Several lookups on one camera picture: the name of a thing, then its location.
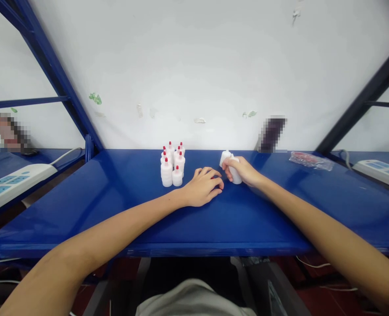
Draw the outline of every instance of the forearm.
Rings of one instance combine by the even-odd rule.
[[[259,189],[351,283],[389,305],[389,259],[321,210],[264,179]]]
[[[178,190],[119,213],[47,253],[17,286],[0,315],[67,315],[83,279],[147,228],[185,206]]]
[[[85,230],[55,250],[69,258],[81,260],[75,273],[84,277],[117,255],[146,229],[184,206],[185,201],[178,190],[174,190]]]

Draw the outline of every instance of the hand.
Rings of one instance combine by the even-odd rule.
[[[202,206],[222,192],[224,182],[221,174],[211,167],[196,169],[193,179],[181,189],[186,206]]]
[[[230,168],[228,168],[228,166],[234,167],[243,182],[250,187],[257,187],[263,179],[266,179],[266,177],[257,172],[256,169],[254,169],[252,165],[244,159],[244,157],[236,158],[238,158],[240,162],[234,159],[226,158],[222,163],[222,169],[225,170],[225,173],[231,182],[233,182],[233,176],[231,175]]]

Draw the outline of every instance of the white plastic bottle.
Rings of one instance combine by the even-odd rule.
[[[186,149],[183,146],[183,142],[180,142],[180,150],[182,151],[184,157],[184,154],[186,153]]]
[[[174,186],[179,187],[180,185],[183,184],[183,174],[179,170],[178,166],[173,171],[172,177],[173,177],[173,184],[174,184]]]
[[[167,149],[165,148],[165,146],[162,147],[162,153],[161,153],[161,158],[165,158],[164,157],[164,152],[167,151]]]
[[[235,158],[233,154],[231,154],[231,160],[235,160],[237,162],[240,162],[240,160],[238,158]],[[234,167],[230,167],[230,173],[231,175],[233,176],[233,183],[234,184],[240,184],[242,181],[240,175],[238,174],[237,170],[234,168]]]
[[[170,187],[173,184],[173,166],[168,162],[167,157],[165,157],[164,163],[161,164],[161,180],[165,187]]]
[[[186,163],[186,158],[183,157],[183,152],[180,151],[178,157],[174,160],[174,169],[179,167],[181,174],[184,176],[184,164]]]
[[[161,154],[161,165],[165,162],[165,158],[168,158],[168,155],[167,155],[167,152],[164,151],[162,154]]]
[[[228,150],[222,152],[221,160],[220,160],[220,167],[221,168],[222,168],[222,162],[225,160],[225,158],[229,158],[229,157],[231,157],[231,153]]]
[[[171,164],[174,163],[174,147],[172,146],[171,144],[171,141],[168,143],[168,148],[167,148],[167,156],[169,158],[169,162],[171,162]]]
[[[177,150],[174,152],[174,161],[178,158],[179,154],[180,154],[180,146],[177,147]]]

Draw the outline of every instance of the white wall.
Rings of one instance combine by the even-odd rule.
[[[31,1],[107,148],[253,149],[284,114],[278,149],[313,150],[389,56],[389,0],[299,3]]]
[[[0,14],[0,101],[57,96],[20,33]],[[36,148],[74,148],[85,142],[62,103],[0,109],[30,129]]]
[[[389,102],[389,88],[378,101]],[[335,150],[389,151],[389,108],[371,107]]]

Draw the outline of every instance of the person's lap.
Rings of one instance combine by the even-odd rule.
[[[164,294],[187,279],[200,279],[217,294],[240,307],[246,307],[237,268],[231,264],[230,257],[152,258],[141,302]]]

